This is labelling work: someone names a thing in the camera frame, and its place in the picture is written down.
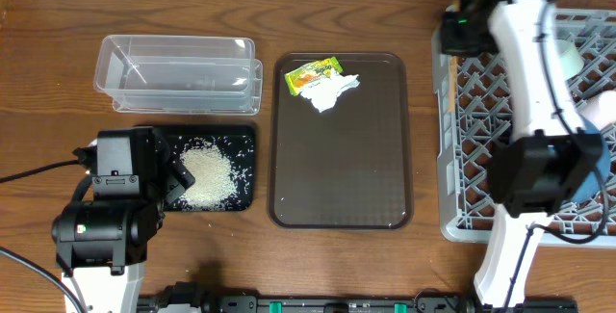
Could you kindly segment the white rice pile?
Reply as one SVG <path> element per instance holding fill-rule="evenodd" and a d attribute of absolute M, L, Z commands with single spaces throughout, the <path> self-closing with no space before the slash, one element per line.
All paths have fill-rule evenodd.
<path fill-rule="evenodd" d="M 252 202 L 255 143 L 248 135 L 195 137 L 179 155 L 195 183 L 180 197 L 182 212 L 243 211 Z"/>

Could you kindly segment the mint green bowl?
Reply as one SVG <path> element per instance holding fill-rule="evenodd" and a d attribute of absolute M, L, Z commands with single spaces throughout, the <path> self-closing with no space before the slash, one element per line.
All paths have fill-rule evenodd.
<path fill-rule="evenodd" d="M 565 39 L 558 39 L 556 41 L 556 48 L 562 66 L 563 77 L 569 80 L 578 75 L 584 67 L 584 60 L 575 44 Z"/>

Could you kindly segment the pink cup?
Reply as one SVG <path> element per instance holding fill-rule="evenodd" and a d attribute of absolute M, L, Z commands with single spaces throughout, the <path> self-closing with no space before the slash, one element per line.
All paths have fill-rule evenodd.
<path fill-rule="evenodd" d="M 604 130 L 616 119 L 616 92 L 603 91 L 587 100 L 578 112 L 597 129 Z"/>

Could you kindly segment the wooden chopstick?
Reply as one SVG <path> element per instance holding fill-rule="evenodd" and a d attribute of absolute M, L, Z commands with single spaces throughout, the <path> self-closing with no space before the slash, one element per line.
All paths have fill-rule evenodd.
<path fill-rule="evenodd" d="M 457 62 L 456 56 L 451 56 L 449 59 L 449 104 L 448 112 L 454 113 L 456 107 L 457 93 Z"/>

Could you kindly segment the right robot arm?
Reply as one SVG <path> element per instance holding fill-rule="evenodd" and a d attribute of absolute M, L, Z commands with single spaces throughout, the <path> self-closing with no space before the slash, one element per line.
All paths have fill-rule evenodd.
<path fill-rule="evenodd" d="M 604 140 L 576 109 L 554 37 L 553 0 L 458 0 L 439 28 L 442 53 L 470 58 L 499 52 L 513 106 L 511 143 L 487 168 L 496 203 L 484 259 L 459 312 L 561 312 L 569 302 L 526 300 L 526 278 L 563 202 L 588 178 L 607 192 L 599 162 Z"/>

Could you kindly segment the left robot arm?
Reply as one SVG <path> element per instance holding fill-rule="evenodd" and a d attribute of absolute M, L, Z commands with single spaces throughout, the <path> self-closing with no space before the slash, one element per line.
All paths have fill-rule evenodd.
<path fill-rule="evenodd" d="M 73 153 L 88 174 L 52 224 L 66 308 L 134 312 L 147 243 L 194 179 L 157 127 L 103 130 Z"/>

